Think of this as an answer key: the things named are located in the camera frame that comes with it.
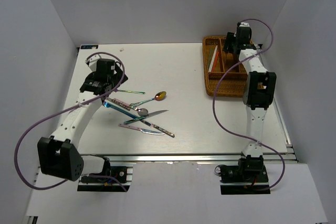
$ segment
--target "wicker basket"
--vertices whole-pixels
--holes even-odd
[[[223,36],[210,36],[203,39],[203,65],[204,65],[204,80],[206,93],[210,96],[214,95],[218,81],[238,59],[235,59],[232,54],[223,52],[225,43]],[[209,61],[212,58],[215,47],[218,46],[219,54],[218,61],[214,68],[214,72],[209,72]],[[217,91],[217,96],[220,97],[243,97],[244,88],[247,80],[247,73],[243,65],[239,65],[233,69],[221,82]]]

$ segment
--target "gold spoon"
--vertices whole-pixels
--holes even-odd
[[[138,107],[146,102],[150,102],[150,101],[162,101],[167,95],[167,92],[166,91],[161,91],[159,93],[157,93],[153,98],[151,99],[148,99],[148,100],[145,100],[145,101],[142,101],[142,102],[137,102],[137,103],[131,103],[130,104],[130,107],[131,108],[135,108],[135,107]]]

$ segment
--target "brown wicker tray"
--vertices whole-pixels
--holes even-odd
[[[204,81],[206,93],[210,96],[214,95],[218,81],[238,59],[234,59],[232,54],[223,52],[225,43],[224,36],[210,36],[203,39],[203,65],[204,65]],[[212,58],[212,52],[216,45],[220,48],[218,61],[214,72],[208,72],[209,58]],[[247,80],[247,73],[243,65],[239,65],[233,69],[221,82],[217,95],[220,97],[243,97],[244,88]]]

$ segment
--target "gray wall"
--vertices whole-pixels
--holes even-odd
[[[330,223],[336,223],[336,0],[287,0],[264,57],[298,158],[307,162]]]
[[[31,190],[14,170],[20,135],[59,110],[69,87],[76,49],[50,0],[0,0],[0,195],[1,223],[21,223]],[[21,169],[33,182],[37,141],[54,121],[32,131],[19,152]]]
[[[275,22],[286,0],[51,0],[75,45],[201,42],[243,18]],[[260,42],[267,30],[254,29]]]

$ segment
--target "purple cable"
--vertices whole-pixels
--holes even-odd
[[[121,188],[127,192],[126,188],[119,182],[119,180],[117,180],[116,178],[113,178],[112,176],[105,176],[105,175],[95,175],[93,173],[91,173],[89,175],[90,177],[92,178],[108,178],[108,179],[111,179],[111,180],[114,180],[116,183],[119,184],[119,186],[121,186]]]
[[[255,21],[261,22],[261,23],[263,23],[265,26],[267,26],[267,28],[269,29],[269,31],[270,31],[270,33],[271,33],[271,42],[270,42],[269,46],[268,46],[265,50],[262,50],[262,51],[256,53],[255,55],[252,55],[252,56],[250,56],[250,57],[248,57],[248,58],[246,58],[246,59],[244,59],[244,60],[242,60],[242,61],[237,62],[237,63],[234,64],[232,67],[230,67],[230,68],[225,72],[225,74],[223,74],[223,76],[222,76],[221,79],[219,80],[219,82],[218,82],[218,84],[217,84],[217,86],[216,86],[216,89],[215,89],[214,97],[213,97],[213,100],[212,100],[212,110],[213,110],[213,113],[214,113],[214,117],[215,117],[216,122],[218,123],[218,125],[219,125],[224,131],[226,131],[227,133],[230,133],[230,134],[232,134],[232,135],[234,135],[234,136],[239,136],[239,137],[242,137],[242,138],[246,138],[246,139],[252,140],[252,141],[254,141],[254,142],[256,142],[256,143],[259,143],[261,146],[263,146],[263,147],[265,147],[265,148],[268,148],[269,150],[273,151],[274,153],[276,153],[276,154],[280,157],[281,162],[282,162],[282,172],[281,172],[281,175],[280,175],[279,179],[278,179],[273,185],[271,185],[271,186],[269,186],[269,187],[266,187],[266,188],[263,188],[263,189],[259,189],[259,190],[269,190],[269,189],[275,187],[275,186],[282,180],[283,175],[285,174],[285,160],[283,159],[282,155],[281,155],[277,150],[275,150],[274,148],[272,148],[272,147],[270,147],[270,146],[268,146],[268,145],[266,145],[266,144],[263,144],[263,143],[259,142],[258,140],[254,139],[254,138],[252,138],[252,137],[250,137],[250,136],[241,135],[241,134],[232,132],[232,131],[228,130],[227,128],[225,128],[225,127],[220,123],[220,121],[218,120],[217,115],[216,115],[216,110],[215,110],[215,101],[216,101],[217,91],[218,91],[218,88],[219,88],[220,83],[223,81],[223,79],[226,77],[226,75],[227,75],[232,69],[234,69],[234,68],[237,67],[238,65],[242,64],[244,61],[250,60],[250,59],[252,59],[253,57],[256,57],[257,55],[260,55],[260,54],[266,52],[268,49],[270,49],[270,47],[271,47],[272,44],[273,44],[273,38],[274,38],[273,32],[272,32],[271,28],[270,28],[265,22],[263,22],[263,21],[261,21],[261,20],[259,20],[259,19],[256,19],[256,18],[244,19],[244,20],[242,20],[241,22],[245,22],[245,21],[248,21],[248,20],[255,20]]]
[[[116,91],[117,88],[121,85],[122,80],[124,79],[124,76],[125,76],[125,66],[124,66],[124,64],[121,62],[121,60],[120,60],[117,56],[114,56],[114,55],[112,55],[112,54],[109,54],[108,52],[95,52],[94,54],[91,54],[91,55],[86,59],[86,61],[89,60],[91,57],[93,57],[93,56],[95,56],[95,55],[98,55],[98,54],[104,54],[104,55],[111,56],[111,57],[113,57],[114,59],[116,59],[116,60],[121,64],[123,73],[122,73],[122,76],[121,76],[120,81],[118,82],[118,84],[117,84],[111,91],[108,91],[108,92],[106,92],[106,93],[104,93],[104,94],[102,94],[102,95],[99,95],[99,96],[97,96],[97,97],[95,97],[95,98],[92,98],[92,99],[90,99],[90,100],[87,100],[87,101],[85,101],[85,102],[83,102],[83,103],[81,103],[81,104],[77,104],[77,105],[75,105],[75,106],[72,106],[72,107],[70,107],[70,108],[67,108],[67,109],[65,109],[65,110],[62,110],[62,111],[60,111],[60,112],[57,112],[57,113],[55,113],[55,114],[53,114],[53,115],[47,116],[46,118],[43,118],[43,119],[41,119],[40,121],[34,123],[32,126],[30,126],[30,127],[29,127],[29,128],[22,134],[22,136],[19,138],[19,140],[18,140],[18,142],[17,142],[17,144],[16,144],[16,146],[15,146],[15,151],[14,151],[14,166],[15,166],[16,172],[17,172],[17,174],[19,175],[20,179],[21,179],[21,180],[23,181],[23,183],[25,183],[28,187],[30,187],[30,188],[32,188],[32,189],[35,189],[35,190],[48,190],[48,189],[52,189],[52,188],[54,188],[54,187],[56,187],[56,186],[59,186],[59,185],[63,184],[65,181],[67,181],[67,180],[65,179],[65,180],[63,180],[63,181],[61,181],[61,182],[59,182],[59,183],[57,183],[57,184],[52,185],[52,186],[47,186],[47,187],[36,187],[36,186],[32,185],[31,183],[29,183],[29,182],[25,179],[25,177],[23,176],[23,174],[22,174],[22,172],[21,172],[21,170],[20,170],[20,168],[19,168],[19,164],[18,164],[18,161],[17,161],[17,156],[18,156],[18,151],[19,151],[19,147],[20,147],[20,145],[21,145],[21,142],[22,142],[22,140],[25,138],[25,136],[29,133],[29,131],[31,131],[33,128],[35,128],[35,127],[38,126],[39,124],[41,124],[41,123],[43,123],[43,122],[45,122],[45,121],[47,121],[47,120],[49,120],[49,119],[51,119],[51,118],[54,118],[54,117],[56,117],[56,116],[58,116],[58,115],[61,115],[61,114],[66,113],[66,112],[68,112],[68,111],[71,111],[71,110],[74,110],[74,109],[79,108],[81,105],[86,105],[86,104],[89,104],[90,102],[93,102],[93,101],[95,101],[95,100],[97,100],[97,99],[104,98],[104,97],[108,97],[113,91]]]

